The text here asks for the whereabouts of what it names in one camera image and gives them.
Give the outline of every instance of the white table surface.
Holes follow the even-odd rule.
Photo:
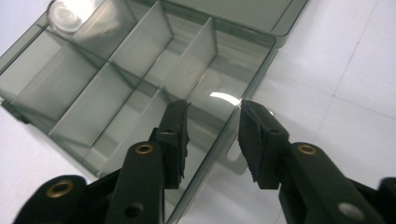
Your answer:
[[[48,0],[0,0],[0,55]],[[324,149],[348,177],[376,188],[396,176],[396,2],[311,1],[253,100],[276,112],[290,141]],[[38,130],[0,109],[0,223],[58,175],[88,172]],[[249,171],[215,164],[180,223],[286,223],[277,192]]]

